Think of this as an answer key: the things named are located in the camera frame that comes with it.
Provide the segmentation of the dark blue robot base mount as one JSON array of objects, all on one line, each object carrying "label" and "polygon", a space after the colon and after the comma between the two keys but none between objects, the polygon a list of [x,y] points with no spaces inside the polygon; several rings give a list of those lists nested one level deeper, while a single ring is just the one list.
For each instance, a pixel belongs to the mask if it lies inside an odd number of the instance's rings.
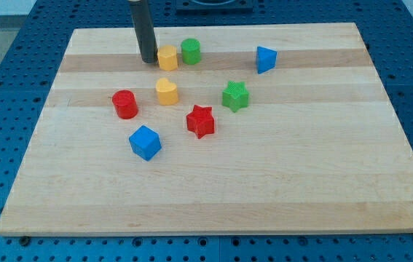
[{"label": "dark blue robot base mount", "polygon": [[253,11],[254,0],[175,0],[177,14]]}]

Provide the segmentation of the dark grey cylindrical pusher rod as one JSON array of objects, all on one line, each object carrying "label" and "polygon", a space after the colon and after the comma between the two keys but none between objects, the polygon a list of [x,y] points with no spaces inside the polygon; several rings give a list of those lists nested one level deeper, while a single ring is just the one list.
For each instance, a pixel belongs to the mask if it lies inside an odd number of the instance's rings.
[{"label": "dark grey cylindrical pusher rod", "polygon": [[148,0],[129,0],[130,14],[138,40],[141,59],[145,63],[157,62],[157,42]]}]

